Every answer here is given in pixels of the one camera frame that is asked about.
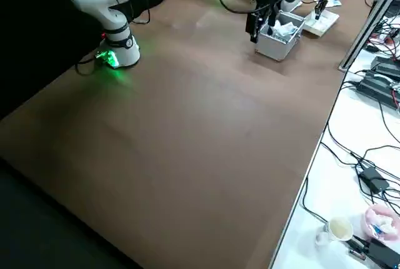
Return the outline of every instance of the black floor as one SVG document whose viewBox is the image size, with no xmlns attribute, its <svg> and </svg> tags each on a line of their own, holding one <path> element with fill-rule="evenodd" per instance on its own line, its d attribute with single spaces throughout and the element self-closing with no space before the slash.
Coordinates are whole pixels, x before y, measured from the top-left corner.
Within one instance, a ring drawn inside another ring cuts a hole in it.
<svg viewBox="0 0 400 269">
<path fill-rule="evenodd" d="M 140 268 L 0 159 L 0 267 Z"/>
</svg>

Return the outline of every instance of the green led light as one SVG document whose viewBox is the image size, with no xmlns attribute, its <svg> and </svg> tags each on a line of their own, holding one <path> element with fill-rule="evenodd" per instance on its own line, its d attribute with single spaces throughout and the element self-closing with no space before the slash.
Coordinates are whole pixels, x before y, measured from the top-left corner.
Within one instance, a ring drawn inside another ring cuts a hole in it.
<svg viewBox="0 0 400 269">
<path fill-rule="evenodd" d="M 109 64 L 111 67 L 116 68 L 119 66 L 118 59 L 114 53 L 114 51 L 107 50 L 100 52 L 96 55 L 97 59 L 102 59 L 105 63 Z"/>
</svg>

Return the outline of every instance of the power adapter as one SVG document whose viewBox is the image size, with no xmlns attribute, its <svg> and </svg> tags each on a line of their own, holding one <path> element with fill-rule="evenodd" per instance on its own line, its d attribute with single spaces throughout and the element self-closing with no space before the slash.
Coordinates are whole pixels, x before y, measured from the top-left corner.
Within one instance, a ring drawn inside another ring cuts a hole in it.
<svg viewBox="0 0 400 269">
<path fill-rule="evenodd" d="M 389 183 L 373 166 L 370 166 L 361 172 L 359 177 L 374 194 L 378 194 L 389 188 Z"/>
</svg>

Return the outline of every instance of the cup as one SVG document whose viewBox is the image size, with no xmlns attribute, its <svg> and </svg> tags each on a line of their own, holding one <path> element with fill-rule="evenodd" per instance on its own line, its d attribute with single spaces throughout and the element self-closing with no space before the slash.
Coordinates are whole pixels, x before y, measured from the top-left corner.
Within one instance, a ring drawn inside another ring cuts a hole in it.
<svg viewBox="0 0 400 269">
<path fill-rule="evenodd" d="M 353 226 L 345 218 L 333 218 L 327 222 L 322 231 L 317 234 L 316 244 L 319 246 L 330 244 L 332 241 L 348 241 L 353 237 Z"/>
</svg>

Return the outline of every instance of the electronic device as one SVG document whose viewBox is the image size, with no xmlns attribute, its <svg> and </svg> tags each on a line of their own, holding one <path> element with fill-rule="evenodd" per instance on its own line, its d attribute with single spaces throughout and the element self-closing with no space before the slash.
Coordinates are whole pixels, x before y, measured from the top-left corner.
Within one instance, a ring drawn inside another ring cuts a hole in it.
<svg viewBox="0 0 400 269">
<path fill-rule="evenodd" d="M 350 253 L 356 252 L 357 257 L 363 261 L 366 256 L 382 269 L 400 268 L 400 255 L 375 238 L 366 241 L 354 235 L 346 243 L 352 248 Z"/>
<path fill-rule="evenodd" d="M 356 89 L 358 93 L 374 98 L 382 104 L 398 110 L 400 101 L 398 86 L 399 83 L 386 75 L 369 70 L 357 84 Z"/>
<path fill-rule="evenodd" d="M 359 174 L 359 177 L 374 194 L 378 194 L 389 188 L 389 183 L 373 166 L 366 168 Z"/>
<path fill-rule="evenodd" d="M 371 63 L 371 69 L 400 83 L 400 61 L 377 56 Z"/>
</svg>

